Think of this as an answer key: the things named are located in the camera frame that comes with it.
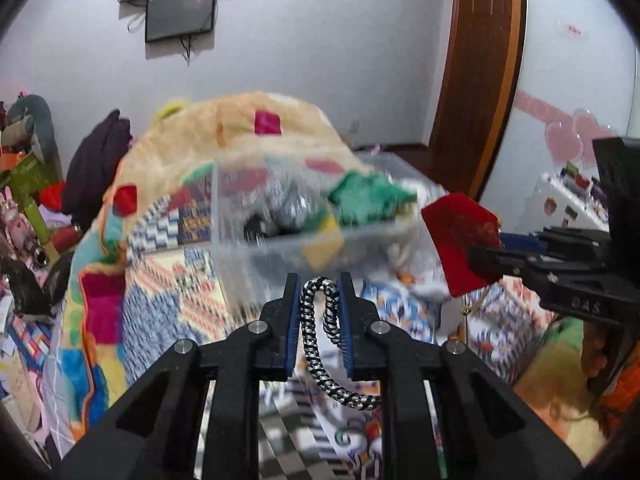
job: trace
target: cable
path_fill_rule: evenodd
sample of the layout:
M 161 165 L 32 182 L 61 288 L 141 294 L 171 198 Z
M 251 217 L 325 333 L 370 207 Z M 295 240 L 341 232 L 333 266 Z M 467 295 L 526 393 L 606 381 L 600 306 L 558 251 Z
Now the cable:
M 184 54 L 185 54 L 185 58 L 187 60 L 187 66 L 190 65 L 191 63 L 191 38 L 192 36 L 183 36 L 180 38 L 180 44 L 182 45 L 182 48 L 184 49 Z
M 213 1 L 213 28 L 216 28 L 216 22 L 218 20 L 218 0 Z
M 131 25 L 133 25 L 136 22 L 136 20 L 140 20 L 140 22 L 135 27 L 132 28 Z M 129 23 L 127 23 L 127 30 L 129 31 L 129 33 L 133 34 L 139 31 L 140 28 L 142 28 L 143 23 L 145 23 L 145 20 L 146 20 L 146 13 L 144 12 L 141 12 L 140 14 L 137 14 L 133 18 L 131 18 L 129 20 Z
M 146 9 L 146 2 L 143 4 L 137 4 L 136 2 L 123 2 L 122 0 L 117 0 L 119 4 L 129 4 L 132 7 L 139 7 L 140 9 Z
M 300 328 L 302 329 L 302 345 L 305 351 L 306 368 L 309 374 L 333 400 L 343 406 L 356 410 L 370 411 L 380 406 L 380 396 L 364 396 L 351 392 L 335 382 L 322 366 L 316 337 L 316 314 L 314 298 L 317 292 L 325 297 L 324 321 L 322 328 L 329 341 L 340 348 L 340 328 L 338 327 L 338 306 L 340 293 L 332 280 L 324 277 L 313 278 L 305 283 L 300 292 Z

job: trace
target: power outlet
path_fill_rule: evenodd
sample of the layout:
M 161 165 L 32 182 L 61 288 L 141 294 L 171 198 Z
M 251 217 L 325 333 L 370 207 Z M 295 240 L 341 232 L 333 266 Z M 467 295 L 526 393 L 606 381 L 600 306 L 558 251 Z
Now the power outlet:
M 357 135 L 360 133 L 360 119 L 354 119 L 349 126 L 349 135 Z

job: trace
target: red card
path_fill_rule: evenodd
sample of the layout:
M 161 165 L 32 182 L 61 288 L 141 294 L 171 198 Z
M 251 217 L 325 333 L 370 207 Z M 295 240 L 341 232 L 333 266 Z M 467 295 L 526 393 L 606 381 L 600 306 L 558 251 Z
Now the red card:
M 463 193 L 451 193 L 422 210 L 438 250 L 450 294 L 456 298 L 501 279 L 501 275 L 478 276 L 468 267 L 473 246 L 500 246 L 498 217 Z

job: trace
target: black and white rope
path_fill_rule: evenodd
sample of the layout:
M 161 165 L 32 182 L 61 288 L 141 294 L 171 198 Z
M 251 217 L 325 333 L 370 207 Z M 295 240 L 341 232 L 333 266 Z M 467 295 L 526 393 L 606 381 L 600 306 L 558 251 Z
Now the black and white rope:
M 379 396 L 364 396 L 350 392 L 335 382 L 322 366 L 316 337 L 316 315 L 314 298 L 322 292 L 326 298 L 322 327 L 329 341 L 340 348 L 340 328 L 338 327 L 338 308 L 340 293 L 332 280 L 324 277 L 313 278 L 305 283 L 300 292 L 300 328 L 302 329 L 302 345 L 305 351 L 306 367 L 309 374 L 333 400 L 356 410 L 374 410 L 380 405 Z

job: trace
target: red tag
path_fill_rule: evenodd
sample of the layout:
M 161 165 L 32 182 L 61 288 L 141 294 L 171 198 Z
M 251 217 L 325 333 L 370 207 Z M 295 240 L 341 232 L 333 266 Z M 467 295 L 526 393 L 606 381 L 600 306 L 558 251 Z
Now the red tag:
M 442 269 L 454 297 L 478 290 L 501 279 L 501 275 L 478 276 L 468 267 L 468 252 L 474 246 L 500 246 L 498 217 L 463 193 L 452 193 L 422 210 Z
M 121 186 L 113 196 L 113 214 L 126 218 L 138 210 L 138 188 L 135 184 Z
M 256 110 L 254 131 L 256 135 L 282 135 L 280 116 L 267 110 Z

